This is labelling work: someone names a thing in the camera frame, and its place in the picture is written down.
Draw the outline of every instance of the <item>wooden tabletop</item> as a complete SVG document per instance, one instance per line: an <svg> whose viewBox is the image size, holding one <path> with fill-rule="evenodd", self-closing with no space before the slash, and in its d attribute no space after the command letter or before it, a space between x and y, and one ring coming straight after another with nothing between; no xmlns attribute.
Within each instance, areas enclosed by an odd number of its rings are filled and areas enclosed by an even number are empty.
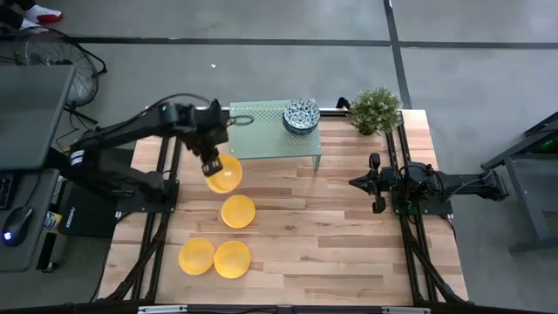
<svg viewBox="0 0 558 314"><path fill-rule="evenodd" d="M412 160L436 167L425 112L404 110L403 114ZM370 153L380 153L383 166L389 166L385 136L359 136L347 118L322 118L319 130L323 157L316 173L311 157L242 161L242 183L232 195L251 197L256 206L254 221L244 229L222 222L219 210L230 195L210 192L200 161L183 149L180 195L167 233L158 303L412 303L398 218L389 207L383 214L373 214L373 197L348 184L349 179L366 174ZM159 148L160 139L139 141L133 167L154 170ZM219 150L228 154L227 145ZM132 214L117 226L99 297L113 292L136 262L145 219L145 214ZM466 298L451 229L439 217L427 216L425 230L432 262L455 292ZM229 240L244 242L252 256L247 274L230 280L214 268L201 276L182 272L177 261L180 247L200 236L215 248ZM418 273L426 296L419 266Z"/></svg>

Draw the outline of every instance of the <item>fan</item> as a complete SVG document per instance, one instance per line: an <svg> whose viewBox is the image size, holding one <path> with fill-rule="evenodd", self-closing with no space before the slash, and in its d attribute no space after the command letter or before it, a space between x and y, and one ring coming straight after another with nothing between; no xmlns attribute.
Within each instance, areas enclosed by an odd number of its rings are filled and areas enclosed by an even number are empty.
<svg viewBox="0 0 558 314"><path fill-rule="evenodd" d="M70 108L89 104L99 91L99 75L106 73L106 64L61 31L30 27L16 36L14 51L18 65L73 65L75 71L66 105ZM92 57L102 65L101 71Z"/></svg>

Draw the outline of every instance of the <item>computer mouse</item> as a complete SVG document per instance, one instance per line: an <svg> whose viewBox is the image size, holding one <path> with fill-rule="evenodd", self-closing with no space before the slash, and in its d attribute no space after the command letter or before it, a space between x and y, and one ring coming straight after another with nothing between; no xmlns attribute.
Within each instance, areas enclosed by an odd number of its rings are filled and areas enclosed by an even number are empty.
<svg viewBox="0 0 558 314"><path fill-rule="evenodd" d="M14 208L11 211L2 228L2 241L6 246L14 247L25 240L32 216L33 208L29 206Z"/></svg>

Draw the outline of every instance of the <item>yellow bowl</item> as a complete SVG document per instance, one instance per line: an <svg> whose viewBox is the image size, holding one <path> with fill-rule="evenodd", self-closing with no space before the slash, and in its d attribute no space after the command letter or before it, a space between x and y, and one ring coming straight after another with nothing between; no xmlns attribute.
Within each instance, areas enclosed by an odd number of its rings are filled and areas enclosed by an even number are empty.
<svg viewBox="0 0 558 314"><path fill-rule="evenodd" d="M244 195L233 195L221 206L221 218L231 228L248 226L255 216L254 202Z"/></svg>
<svg viewBox="0 0 558 314"><path fill-rule="evenodd" d="M208 177L206 182L209 189L218 193L230 193L241 183L242 180L242 167L241 163L231 155L221 155L219 160L223 165L223 169Z"/></svg>
<svg viewBox="0 0 558 314"><path fill-rule="evenodd" d="M215 252L215 269L227 279L244 275L250 266L250 251L242 242L223 243Z"/></svg>
<svg viewBox="0 0 558 314"><path fill-rule="evenodd" d="M188 275L198 276L213 265L215 249L203 238L190 239L178 253L178 264Z"/></svg>

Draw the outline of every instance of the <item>blue patterned bowl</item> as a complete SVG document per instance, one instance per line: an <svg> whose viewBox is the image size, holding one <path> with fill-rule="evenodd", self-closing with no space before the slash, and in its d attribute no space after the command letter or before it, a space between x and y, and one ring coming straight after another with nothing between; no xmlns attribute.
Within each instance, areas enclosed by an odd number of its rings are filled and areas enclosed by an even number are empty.
<svg viewBox="0 0 558 314"><path fill-rule="evenodd" d="M283 125L297 135L305 135L314 131L320 120L320 108L310 99L293 99L283 111Z"/></svg>

